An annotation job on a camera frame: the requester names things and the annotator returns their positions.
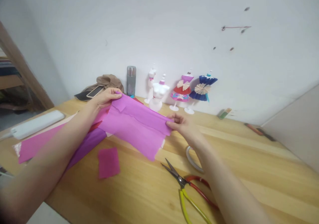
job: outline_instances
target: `brown cloth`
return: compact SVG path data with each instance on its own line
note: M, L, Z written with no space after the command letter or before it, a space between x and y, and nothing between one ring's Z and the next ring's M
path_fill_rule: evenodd
M99 76L96 78L96 84L87 86L82 92L84 91L92 91L97 86L103 85L105 88L118 88L124 93L124 87L122 85L122 82L113 74L104 74L102 76Z

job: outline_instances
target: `paper fan bow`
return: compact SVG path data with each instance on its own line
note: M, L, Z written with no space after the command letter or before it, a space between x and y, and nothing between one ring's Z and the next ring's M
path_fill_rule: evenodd
M210 85L198 84L194 90L198 94L207 94L210 91Z
M186 82L184 83L183 80L180 80L180 81L177 83L177 88L180 88L180 87L183 87L183 91L184 91L184 90L187 90L188 87L189 87L189 82L186 81Z

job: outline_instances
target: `thermos bottle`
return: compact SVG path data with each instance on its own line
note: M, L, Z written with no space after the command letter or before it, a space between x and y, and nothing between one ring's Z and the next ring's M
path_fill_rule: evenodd
M135 96L135 83L136 83L136 67L127 66L126 77L126 92L128 96Z

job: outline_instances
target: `glue stick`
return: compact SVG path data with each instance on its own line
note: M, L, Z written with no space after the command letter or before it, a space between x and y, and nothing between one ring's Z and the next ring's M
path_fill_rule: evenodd
M229 114L229 112L230 112L231 110L232 110L231 108L226 109L226 110L219 116L219 118L220 118L220 119L224 119L224 118L227 116L227 114Z

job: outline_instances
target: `red and pink dress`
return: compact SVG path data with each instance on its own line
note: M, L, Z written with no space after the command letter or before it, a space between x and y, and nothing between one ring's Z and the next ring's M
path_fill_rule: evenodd
M182 79L177 83L174 92L171 93L172 99L181 102L189 101L189 94L192 92L189 83L192 81L193 76L182 75Z

